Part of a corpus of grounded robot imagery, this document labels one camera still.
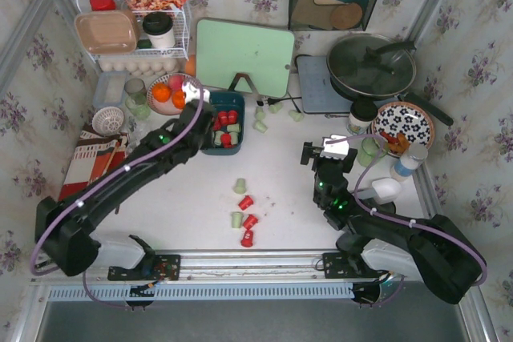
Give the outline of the white plastic scoop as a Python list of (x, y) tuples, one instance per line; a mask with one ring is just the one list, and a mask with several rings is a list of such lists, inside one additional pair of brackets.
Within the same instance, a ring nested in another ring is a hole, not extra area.
[(391, 203), (402, 192), (402, 185), (392, 178), (376, 179), (366, 189), (356, 192), (360, 200), (373, 199), (377, 204)]

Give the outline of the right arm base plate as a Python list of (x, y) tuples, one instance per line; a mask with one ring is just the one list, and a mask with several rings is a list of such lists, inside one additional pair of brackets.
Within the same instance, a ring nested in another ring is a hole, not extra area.
[(326, 252), (322, 255), (326, 279), (377, 279), (384, 271), (374, 270), (359, 255)]

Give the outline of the teal plastic storage basket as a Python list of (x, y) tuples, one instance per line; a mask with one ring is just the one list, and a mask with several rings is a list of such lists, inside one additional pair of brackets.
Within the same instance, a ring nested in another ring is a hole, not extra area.
[(240, 150), (244, 138), (244, 97), (233, 91), (213, 91), (210, 102), (216, 117), (202, 152), (206, 155), (234, 155)]

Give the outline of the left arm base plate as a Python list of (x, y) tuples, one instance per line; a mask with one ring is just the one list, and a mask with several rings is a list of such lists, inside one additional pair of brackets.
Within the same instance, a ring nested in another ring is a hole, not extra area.
[(110, 266), (107, 273), (109, 281), (177, 281), (180, 277), (180, 255), (157, 254), (151, 265), (140, 262), (135, 268), (125, 269)]

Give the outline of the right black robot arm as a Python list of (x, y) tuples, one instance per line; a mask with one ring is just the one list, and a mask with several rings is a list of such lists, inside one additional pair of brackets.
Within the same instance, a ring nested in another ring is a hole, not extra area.
[(421, 281), (448, 304), (457, 304), (471, 287), (486, 280), (485, 259), (448, 217), (437, 214), (415, 219), (382, 213), (378, 205), (350, 192), (345, 174), (352, 170), (356, 156), (356, 150), (350, 148), (347, 154), (330, 159), (322, 147), (306, 142), (300, 163), (312, 166), (313, 202), (328, 224), (341, 231), (336, 247), (357, 276), (372, 270), (363, 252), (377, 239), (409, 254)]

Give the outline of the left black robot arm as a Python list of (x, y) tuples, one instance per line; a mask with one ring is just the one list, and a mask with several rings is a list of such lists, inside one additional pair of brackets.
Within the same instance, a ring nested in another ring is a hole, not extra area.
[(211, 132), (215, 117), (216, 110), (210, 103), (194, 99), (178, 118), (148, 132), (111, 172), (65, 199), (41, 200), (36, 208), (30, 272), (45, 275), (36, 266), (41, 252), (53, 264), (52, 272), (60, 270), (67, 276), (76, 276), (86, 271), (101, 248), (91, 233), (141, 187), (195, 156)]

